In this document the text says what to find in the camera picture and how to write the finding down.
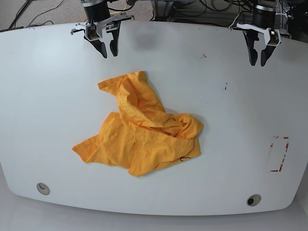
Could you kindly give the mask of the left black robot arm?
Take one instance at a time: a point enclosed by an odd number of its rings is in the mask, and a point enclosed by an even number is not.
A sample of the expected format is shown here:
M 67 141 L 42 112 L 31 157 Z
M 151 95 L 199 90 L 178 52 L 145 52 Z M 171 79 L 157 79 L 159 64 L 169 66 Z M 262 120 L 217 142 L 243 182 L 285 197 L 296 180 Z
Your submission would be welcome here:
M 287 25 L 283 21 L 288 17 L 283 12 L 283 4 L 277 6 L 276 0 L 255 0 L 250 4 L 252 7 L 252 22 L 249 24 L 238 23 L 240 12 L 229 26 L 231 30 L 242 31 L 248 49 L 249 62 L 252 66 L 256 65 L 258 53 L 254 45 L 259 41 L 259 35 L 263 36 L 265 48 L 260 54 L 260 64 L 264 66 L 272 56 L 274 50 L 282 42 L 282 37 L 290 39 L 292 36 L 288 32 Z

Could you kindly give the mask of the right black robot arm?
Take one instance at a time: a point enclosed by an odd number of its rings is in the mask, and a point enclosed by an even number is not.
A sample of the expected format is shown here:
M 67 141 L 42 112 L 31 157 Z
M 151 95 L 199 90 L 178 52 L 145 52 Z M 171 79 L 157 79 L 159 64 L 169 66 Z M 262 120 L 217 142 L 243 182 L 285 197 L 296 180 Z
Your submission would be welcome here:
M 114 57 L 118 56 L 118 39 L 121 22 L 134 19 L 125 10 L 119 14 L 111 15 L 107 0 L 82 0 L 81 4 L 86 13 L 88 22 L 76 24 L 71 30 L 73 35 L 77 32 L 84 32 L 84 39 L 87 40 L 104 58 L 107 58 L 106 45 L 103 40 L 104 33 L 112 34 L 110 51 Z

